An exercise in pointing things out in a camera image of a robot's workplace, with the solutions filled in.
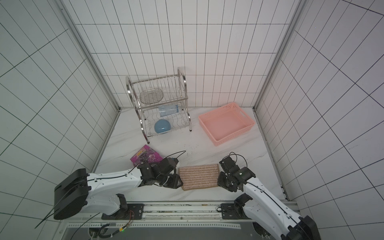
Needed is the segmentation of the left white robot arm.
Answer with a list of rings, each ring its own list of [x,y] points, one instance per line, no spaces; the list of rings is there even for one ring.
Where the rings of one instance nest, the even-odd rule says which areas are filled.
[[[178,162],[176,158],[164,158],[157,163],[107,174],[78,169],[55,187],[54,219],[65,220],[78,213],[101,213],[122,219],[129,211],[125,191],[155,184],[169,189],[183,186],[177,174]]]

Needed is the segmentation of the orange striped square dishcloth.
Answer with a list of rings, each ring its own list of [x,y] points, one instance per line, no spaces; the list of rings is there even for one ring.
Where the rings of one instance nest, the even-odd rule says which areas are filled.
[[[184,191],[215,188],[218,186],[219,174],[218,164],[179,168]]]

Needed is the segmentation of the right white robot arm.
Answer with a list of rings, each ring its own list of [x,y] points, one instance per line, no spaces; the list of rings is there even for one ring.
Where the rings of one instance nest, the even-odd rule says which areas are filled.
[[[302,217],[276,198],[246,167],[219,173],[218,186],[230,192],[242,191],[234,205],[237,212],[259,224],[276,240],[320,240],[317,224]]]

